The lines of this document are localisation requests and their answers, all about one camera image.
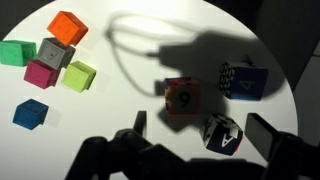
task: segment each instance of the green block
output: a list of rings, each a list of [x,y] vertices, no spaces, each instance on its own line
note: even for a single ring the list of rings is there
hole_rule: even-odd
[[[75,91],[82,92],[85,89],[89,90],[95,76],[96,70],[80,61],[76,61],[68,65],[62,84]]]
[[[0,62],[12,66],[26,66],[36,59],[36,43],[26,41],[0,41]]]

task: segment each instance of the round table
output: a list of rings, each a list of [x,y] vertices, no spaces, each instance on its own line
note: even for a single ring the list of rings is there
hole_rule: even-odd
[[[89,27],[72,62],[93,67],[97,75],[89,90],[78,93],[61,84],[62,69],[56,87],[43,90],[23,80],[26,67],[0,65],[1,179],[63,179],[83,140],[111,140],[133,126],[139,110],[147,111],[146,139],[184,160],[243,158],[266,165],[246,137],[238,152],[225,156],[204,147],[195,116],[167,116],[155,82],[170,77],[201,80],[201,118],[223,113],[244,130],[247,113],[256,112],[276,129],[297,134],[294,99],[280,66],[254,33],[221,9],[201,0],[58,0],[5,40],[36,42],[39,50],[43,38],[53,37],[46,28],[59,11],[73,12]],[[246,57],[269,69],[258,102],[229,100],[217,90],[222,62]],[[32,131],[12,123],[17,105],[30,98],[49,106],[45,123]]]

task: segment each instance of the pink block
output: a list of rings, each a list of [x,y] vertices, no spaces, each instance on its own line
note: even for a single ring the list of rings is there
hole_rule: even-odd
[[[47,64],[33,60],[29,61],[24,80],[42,89],[55,86],[59,78],[60,70],[55,70]]]

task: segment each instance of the cube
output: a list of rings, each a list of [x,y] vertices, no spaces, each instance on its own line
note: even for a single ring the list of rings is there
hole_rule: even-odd
[[[219,89],[229,99],[260,101],[267,77],[266,68],[248,62],[225,62]]]
[[[46,89],[49,86],[56,85],[59,74],[60,70],[53,69],[39,60],[34,60],[28,63],[24,80],[42,89]]]
[[[95,75],[96,70],[80,61],[76,61],[69,64],[62,79],[62,84],[75,91],[82,92],[85,89],[89,90]]]
[[[60,11],[47,28],[65,46],[77,45],[88,32],[73,13]]]
[[[72,46],[64,46],[56,38],[44,38],[38,53],[38,59],[50,67],[60,70],[67,67],[76,52]]]
[[[208,150],[231,156],[241,143],[243,131],[230,117],[214,113],[201,126],[200,135]]]
[[[26,66],[28,61],[36,58],[36,43],[19,40],[0,42],[1,64]]]
[[[29,99],[17,107],[13,123],[33,130],[39,124],[42,125],[44,123],[48,109],[49,106]]]
[[[165,102],[170,115],[197,114],[200,109],[200,84],[191,77],[166,78]]]

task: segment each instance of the blue block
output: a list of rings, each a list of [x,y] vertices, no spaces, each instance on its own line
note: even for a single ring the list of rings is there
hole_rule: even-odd
[[[222,65],[219,89],[229,99],[260,101],[268,78],[268,70],[247,62]]]
[[[13,123],[33,130],[39,124],[44,123],[48,109],[49,106],[29,99],[17,107]]]

